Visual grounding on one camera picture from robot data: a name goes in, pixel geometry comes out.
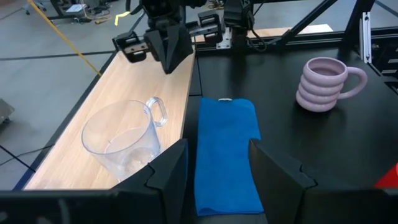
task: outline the ribbed ceramic mug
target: ribbed ceramic mug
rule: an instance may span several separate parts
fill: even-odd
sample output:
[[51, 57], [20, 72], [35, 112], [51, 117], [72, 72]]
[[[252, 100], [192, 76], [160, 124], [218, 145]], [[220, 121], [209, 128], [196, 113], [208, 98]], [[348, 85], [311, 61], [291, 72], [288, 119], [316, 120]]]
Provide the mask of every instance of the ribbed ceramic mug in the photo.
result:
[[[348, 74], [357, 75], [359, 85], [346, 93], [340, 93]], [[325, 112], [332, 109], [337, 100], [357, 95], [367, 82], [368, 77], [362, 69], [347, 67], [334, 58], [313, 58], [304, 66], [296, 100], [309, 111]]]

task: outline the concrete floor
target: concrete floor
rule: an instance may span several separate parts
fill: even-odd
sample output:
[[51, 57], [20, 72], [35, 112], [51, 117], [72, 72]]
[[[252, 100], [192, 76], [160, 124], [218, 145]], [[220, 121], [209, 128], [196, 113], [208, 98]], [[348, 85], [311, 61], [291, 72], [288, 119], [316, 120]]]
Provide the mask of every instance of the concrete floor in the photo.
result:
[[[0, 127], [0, 144], [14, 154], [21, 154], [46, 145], [96, 74], [79, 57], [17, 59], [71, 54], [73, 51], [32, 9], [30, 16], [25, 15], [24, 11], [17, 11], [26, 3], [24, 0], [8, 1], [0, 3], [0, 97], [15, 107], [16, 111], [10, 117], [12, 122]], [[266, 4], [256, 15], [255, 28], [294, 26], [319, 2], [308, 0]], [[396, 0], [381, 2], [398, 11]], [[54, 16], [55, 11], [49, 2], [44, 4], [47, 7], [46, 14]], [[124, 12], [124, 1], [111, 4], [112, 15]], [[353, 6], [354, 0], [339, 0], [313, 24], [329, 24], [333, 30], [343, 30]], [[187, 20], [197, 19], [197, 12], [202, 10], [204, 8], [188, 8]], [[92, 22], [72, 24], [70, 21], [55, 21], [54, 24], [81, 52], [112, 51], [111, 38], [129, 30], [137, 17], [122, 18], [117, 27], [113, 21], [101, 25]], [[398, 17], [375, 5], [372, 27], [389, 26], [398, 26]], [[144, 18], [136, 31], [142, 34], [146, 28]], [[100, 69], [109, 56], [98, 54], [87, 58]], [[38, 153], [22, 156], [21, 159], [31, 164]], [[0, 163], [10, 158], [0, 150]], [[26, 170], [15, 160], [0, 166], [0, 190], [13, 189]]]

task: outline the clear plastic pitcher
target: clear plastic pitcher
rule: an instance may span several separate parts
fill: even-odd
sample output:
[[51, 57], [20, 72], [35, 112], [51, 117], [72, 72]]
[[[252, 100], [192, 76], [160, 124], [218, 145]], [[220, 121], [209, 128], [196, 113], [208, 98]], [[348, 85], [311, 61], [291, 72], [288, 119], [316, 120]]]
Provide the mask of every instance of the clear plastic pitcher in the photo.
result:
[[[154, 121], [152, 106], [158, 103], [162, 118]], [[155, 127], [167, 122], [163, 101], [153, 97], [147, 103], [120, 101], [95, 113], [81, 134], [84, 147], [119, 181], [148, 164], [160, 154]]]

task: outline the red object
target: red object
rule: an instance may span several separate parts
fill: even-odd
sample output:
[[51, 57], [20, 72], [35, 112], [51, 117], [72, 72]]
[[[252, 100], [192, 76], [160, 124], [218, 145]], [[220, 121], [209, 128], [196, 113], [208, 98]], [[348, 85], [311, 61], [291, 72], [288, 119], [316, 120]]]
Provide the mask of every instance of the red object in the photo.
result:
[[396, 164], [379, 182], [374, 186], [377, 189], [398, 188], [398, 164]]

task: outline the black table surface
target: black table surface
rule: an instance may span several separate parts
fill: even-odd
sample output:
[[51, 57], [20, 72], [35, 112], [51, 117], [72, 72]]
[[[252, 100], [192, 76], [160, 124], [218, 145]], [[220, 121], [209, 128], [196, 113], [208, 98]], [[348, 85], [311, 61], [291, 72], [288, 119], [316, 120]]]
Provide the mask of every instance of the black table surface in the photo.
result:
[[[368, 74], [357, 96], [340, 100], [326, 113], [295, 102], [302, 68], [314, 57], [333, 57]], [[203, 97], [245, 98], [256, 107], [262, 143], [284, 151], [305, 166], [358, 187], [372, 187], [398, 162], [398, 96], [354, 52], [318, 49], [240, 57], [198, 57]], [[358, 83], [349, 76], [343, 91]], [[182, 223], [264, 223], [264, 216], [195, 218], [193, 176], [200, 96], [190, 98], [184, 136], [190, 139], [190, 170]]]

